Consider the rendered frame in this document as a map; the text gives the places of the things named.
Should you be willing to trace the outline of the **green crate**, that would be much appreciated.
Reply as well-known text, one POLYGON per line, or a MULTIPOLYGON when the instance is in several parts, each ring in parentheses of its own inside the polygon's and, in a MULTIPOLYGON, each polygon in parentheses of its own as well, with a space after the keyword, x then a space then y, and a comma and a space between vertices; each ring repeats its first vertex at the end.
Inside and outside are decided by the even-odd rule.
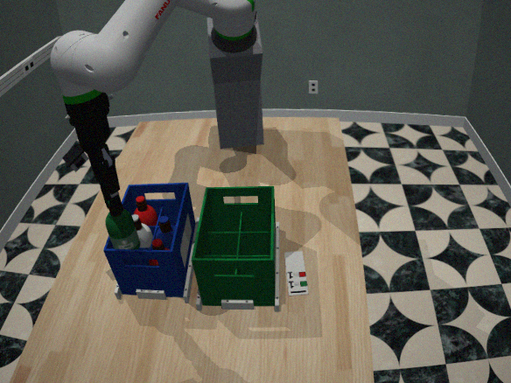
POLYGON ((265 192, 229 188, 204 197, 192 252, 203 305, 253 300, 275 306, 275 221, 275 198, 265 192), (224 204, 223 197, 242 196, 258 196, 258 203, 224 204))

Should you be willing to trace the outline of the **blue plastic bottle crate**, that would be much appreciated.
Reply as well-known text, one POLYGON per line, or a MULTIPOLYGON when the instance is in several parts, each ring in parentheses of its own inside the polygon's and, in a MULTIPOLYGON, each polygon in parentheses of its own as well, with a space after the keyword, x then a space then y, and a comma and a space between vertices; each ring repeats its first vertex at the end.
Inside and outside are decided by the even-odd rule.
POLYGON ((150 247, 139 249, 108 249, 113 248, 108 237, 103 251, 109 266, 123 295, 137 296, 137 289, 148 289, 164 290, 167 297, 183 297, 196 224, 191 197, 165 185, 141 185, 125 192, 123 209, 133 215, 139 196, 155 209, 158 219, 167 216, 171 225, 176 225, 171 248, 153 250, 151 242, 150 247), (175 198, 145 198, 145 193, 157 192, 174 192, 175 198), (157 260, 159 266, 150 266, 149 260, 157 260))

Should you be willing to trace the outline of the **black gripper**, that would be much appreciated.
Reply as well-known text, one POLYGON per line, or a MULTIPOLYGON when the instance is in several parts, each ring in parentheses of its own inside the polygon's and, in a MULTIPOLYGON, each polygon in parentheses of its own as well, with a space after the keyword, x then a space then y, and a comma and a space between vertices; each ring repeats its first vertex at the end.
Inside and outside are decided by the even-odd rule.
POLYGON ((95 179, 99 181, 101 186, 107 208, 109 208, 109 201, 114 215, 123 212, 123 205, 118 192, 120 185, 116 173, 116 159, 109 156, 109 147, 105 143, 110 135, 107 116, 95 124, 86 127, 75 127, 75 130, 80 145, 90 148, 91 152, 87 155, 95 179))

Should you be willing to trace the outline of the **white paper pick list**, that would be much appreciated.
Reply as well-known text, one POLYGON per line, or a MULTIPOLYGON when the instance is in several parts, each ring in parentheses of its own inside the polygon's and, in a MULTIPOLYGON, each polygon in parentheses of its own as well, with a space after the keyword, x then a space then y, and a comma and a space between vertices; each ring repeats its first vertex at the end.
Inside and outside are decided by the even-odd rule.
POLYGON ((309 295, 303 251, 284 253, 289 296, 309 295))

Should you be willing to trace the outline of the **white bottle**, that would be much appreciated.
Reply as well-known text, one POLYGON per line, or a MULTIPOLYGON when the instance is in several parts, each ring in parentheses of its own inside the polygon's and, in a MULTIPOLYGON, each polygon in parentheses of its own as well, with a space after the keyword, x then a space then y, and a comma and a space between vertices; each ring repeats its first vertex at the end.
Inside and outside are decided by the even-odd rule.
POLYGON ((141 242, 140 247, 151 247, 153 235, 150 228, 145 224, 141 223, 141 220, 139 219, 137 214, 133 214, 131 216, 134 220, 139 240, 141 242))

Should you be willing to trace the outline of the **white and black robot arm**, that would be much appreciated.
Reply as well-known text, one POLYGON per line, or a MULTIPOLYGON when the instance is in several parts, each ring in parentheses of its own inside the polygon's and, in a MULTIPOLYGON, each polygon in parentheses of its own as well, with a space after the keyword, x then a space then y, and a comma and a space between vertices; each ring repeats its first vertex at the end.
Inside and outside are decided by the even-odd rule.
POLYGON ((223 52, 243 52, 256 41, 256 0, 125 0, 98 35, 70 31, 52 48, 51 67, 72 126, 86 127, 107 116, 113 95, 106 93, 136 78, 176 6, 212 18, 212 41, 223 52))

